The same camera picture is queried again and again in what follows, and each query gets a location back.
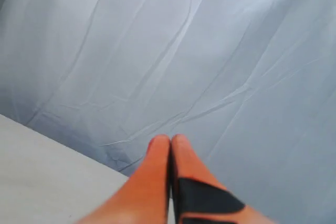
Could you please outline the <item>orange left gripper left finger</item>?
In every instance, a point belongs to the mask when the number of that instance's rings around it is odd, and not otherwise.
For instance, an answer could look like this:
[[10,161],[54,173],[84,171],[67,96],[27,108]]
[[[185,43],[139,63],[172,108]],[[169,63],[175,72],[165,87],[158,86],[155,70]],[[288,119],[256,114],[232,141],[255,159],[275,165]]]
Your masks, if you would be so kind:
[[167,135],[151,139],[145,158],[133,175],[111,198],[77,223],[167,223],[170,150]]

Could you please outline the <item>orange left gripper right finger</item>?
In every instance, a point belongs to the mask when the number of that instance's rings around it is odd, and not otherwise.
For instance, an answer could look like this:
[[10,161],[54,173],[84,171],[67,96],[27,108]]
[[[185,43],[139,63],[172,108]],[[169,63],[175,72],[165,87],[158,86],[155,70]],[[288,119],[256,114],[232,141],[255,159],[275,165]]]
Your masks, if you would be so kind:
[[273,223],[233,195],[201,161],[186,136],[172,138],[176,223]]

